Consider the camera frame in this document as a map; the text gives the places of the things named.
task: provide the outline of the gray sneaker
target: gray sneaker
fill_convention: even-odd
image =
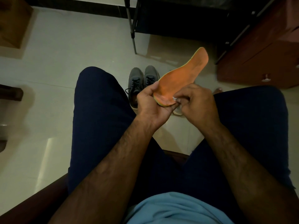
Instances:
[[[137,94],[143,90],[143,73],[138,67],[134,67],[129,75],[129,85],[125,90],[129,97],[132,109],[138,109]]]
[[[147,66],[144,72],[144,88],[158,81],[160,76],[154,66]]]

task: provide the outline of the shirt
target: shirt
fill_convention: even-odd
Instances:
[[[128,210],[126,224],[234,224],[219,209],[182,193],[151,196]]]

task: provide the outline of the navy blue pants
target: navy blue pants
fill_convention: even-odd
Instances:
[[[215,101],[222,124],[279,182],[293,189],[282,93],[272,86],[255,86],[216,94]],[[97,67],[80,73],[74,103],[69,193],[109,153],[136,116],[116,79]],[[206,140],[180,167],[151,139],[129,206],[170,191],[200,199],[235,223],[246,222]]]

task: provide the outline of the drawer knob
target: drawer knob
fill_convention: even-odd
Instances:
[[[268,74],[265,74],[264,79],[262,80],[262,82],[270,82],[270,81],[271,81],[271,79],[269,79]]]

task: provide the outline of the shoelace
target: shoelace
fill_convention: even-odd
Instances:
[[[129,95],[129,93],[127,92],[127,90],[129,91],[129,90],[135,90],[135,89],[137,89],[138,87],[139,87],[139,83],[140,83],[140,80],[139,79],[132,79],[132,86],[131,86],[131,88],[127,88],[127,89],[125,89],[125,92]]]
[[[149,86],[151,84],[154,84],[155,83],[155,77],[153,76],[147,76],[147,82],[146,82],[146,86]]]

